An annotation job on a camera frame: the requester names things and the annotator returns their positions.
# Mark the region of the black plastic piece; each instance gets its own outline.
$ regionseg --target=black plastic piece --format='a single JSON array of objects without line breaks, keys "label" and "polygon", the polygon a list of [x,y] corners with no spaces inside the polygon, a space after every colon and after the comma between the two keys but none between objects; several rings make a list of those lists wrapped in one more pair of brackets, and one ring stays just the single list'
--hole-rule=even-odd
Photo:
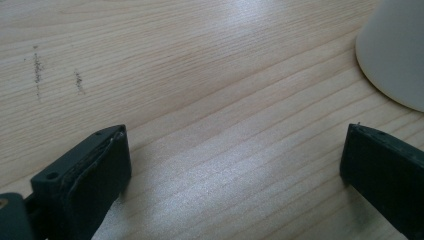
[{"label": "black plastic piece", "polygon": [[[91,239],[130,178],[125,126],[92,134],[31,179],[25,208],[33,238],[11,239]],[[22,198],[16,205],[22,210]],[[21,215],[16,219],[28,227]],[[0,222],[0,231],[5,228]]]},{"label": "black plastic piece", "polygon": [[0,194],[0,240],[34,239],[22,196]]},{"label": "black plastic piece", "polygon": [[384,132],[350,124],[340,174],[399,232],[424,239],[424,152]]}]

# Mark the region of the scratch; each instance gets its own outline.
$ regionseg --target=scratch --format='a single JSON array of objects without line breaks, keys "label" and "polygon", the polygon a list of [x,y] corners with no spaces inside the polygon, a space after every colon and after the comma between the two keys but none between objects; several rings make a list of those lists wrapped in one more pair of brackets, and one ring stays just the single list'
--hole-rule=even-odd
[{"label": "scratch", "polygon": [[37,97],[38,100],[40,100],[40,82],[42,80],[41,78],[41,71],[44,70],[43,65],[40,62],[40,58],[38,57],[37,53],[34,53],[34,72],[35,72],[35,84],[37,86]]},{"label": "scratch", "polygon": [[75,83],[75,85],[78,88],[78,94],[79,93],[85,94],[84,88],[82,87],[82,77],[81,77],[81,74],[78,72],[77,69],[75,69],[74,73],[75,73],[75,78],[77,80],[76,83]]}]

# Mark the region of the black object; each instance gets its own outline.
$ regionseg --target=black object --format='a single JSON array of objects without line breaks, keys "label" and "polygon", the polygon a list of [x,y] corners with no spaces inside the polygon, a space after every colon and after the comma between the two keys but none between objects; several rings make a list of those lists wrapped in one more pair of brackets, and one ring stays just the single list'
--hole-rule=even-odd
[{"label": "black object", "polygon": [[0,194],[0,240],[91,239],[131,178],[124,125],[98,131],[31,179]]},{"label": "black object", "polygon": [[384,132],[350,124],[340,175],[399,232],[424,239],[424,152]]}]

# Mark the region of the light wood surface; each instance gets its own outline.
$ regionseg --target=light wood surface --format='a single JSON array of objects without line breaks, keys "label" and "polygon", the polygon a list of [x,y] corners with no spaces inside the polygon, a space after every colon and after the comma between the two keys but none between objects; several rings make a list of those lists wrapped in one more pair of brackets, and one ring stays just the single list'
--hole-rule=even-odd
[{"label": "light wood surface", "polygon": [[124,123],[94,239],[403,239],[338,173],[348,123],[424,149],[354,41],[376,1],[0,1],[0,191]]}]

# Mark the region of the small hole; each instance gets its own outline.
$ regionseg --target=small hole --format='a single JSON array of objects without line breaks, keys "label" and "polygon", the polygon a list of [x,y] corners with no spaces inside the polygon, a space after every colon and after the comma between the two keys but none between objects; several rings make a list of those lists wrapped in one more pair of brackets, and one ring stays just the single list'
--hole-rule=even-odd
[{"label": "small hole", "polygon": [[0,209],[6,207],[6,205],[9,203],[9,200],[6,198],[0,198]]},{"label": "small hole", "polygon": [[57,172],[49,173],[49,174],[47,174],[47,176],[46,176],[46,178],[47,178],[47,179],[49,179],[49,180],[55,179],[55,178],[57,178],[57,177],[59,177],[59,173],[57,173]]}]

